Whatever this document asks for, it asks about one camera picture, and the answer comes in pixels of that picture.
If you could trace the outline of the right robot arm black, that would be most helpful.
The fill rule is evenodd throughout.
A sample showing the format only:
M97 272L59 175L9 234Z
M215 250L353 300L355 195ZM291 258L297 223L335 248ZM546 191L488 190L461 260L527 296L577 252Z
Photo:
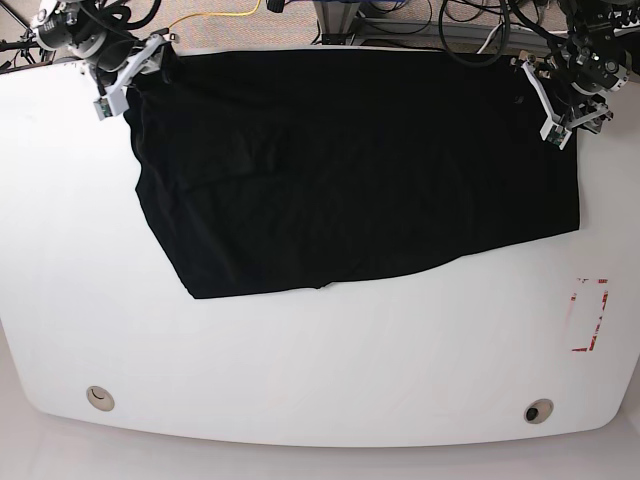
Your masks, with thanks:
M148 26L161 7L151 3L140 19L131 19L126 1L43 1L31 21L39 47L55 52L65 48L84 61L96 84L93 102L101 120L124 114L129 108L126 89L141 75L159 73L171 81L178 61L167 28L144 39L133 33Z

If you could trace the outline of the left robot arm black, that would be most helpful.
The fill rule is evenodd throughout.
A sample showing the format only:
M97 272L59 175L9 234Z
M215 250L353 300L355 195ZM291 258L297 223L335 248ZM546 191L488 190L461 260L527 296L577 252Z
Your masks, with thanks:
M637 1L561 1L566 34L553 34L530 21L519 6L508 6L526 28L543 38L549 53L522 51L515 64L536 91L546 114L541 138L564 149L577 129L601 132L613 118L604 97L631 79L633 55L616 36L639 26Z

